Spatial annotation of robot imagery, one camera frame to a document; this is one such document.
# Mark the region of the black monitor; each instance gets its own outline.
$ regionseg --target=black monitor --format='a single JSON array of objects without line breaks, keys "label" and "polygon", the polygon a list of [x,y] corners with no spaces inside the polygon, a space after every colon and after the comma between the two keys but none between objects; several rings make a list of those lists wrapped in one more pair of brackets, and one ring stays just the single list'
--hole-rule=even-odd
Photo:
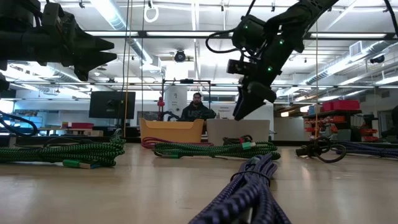
[{"label": "black monitor", "polygon": [[[134,119],[136,93],[128,92],[127,119]],[[126,92],[94,91],[91,93],[90,118],[121,118],[126,110]]]}]

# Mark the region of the shelf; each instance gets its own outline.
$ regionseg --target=shelf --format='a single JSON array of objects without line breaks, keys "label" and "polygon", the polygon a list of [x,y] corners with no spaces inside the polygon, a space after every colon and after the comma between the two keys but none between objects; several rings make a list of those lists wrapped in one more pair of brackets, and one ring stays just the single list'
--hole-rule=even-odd
[{"label": "shelf", "polygon": [[[322,112],[318,113],[318,118],[330,116],[330,115],[354,115],[354,114],[360,114],[362,113],[361,110],[336,110],[336,111],[327,111],[327,112]],[[303,118],[315,118],[315,114],[303,116]]]}]

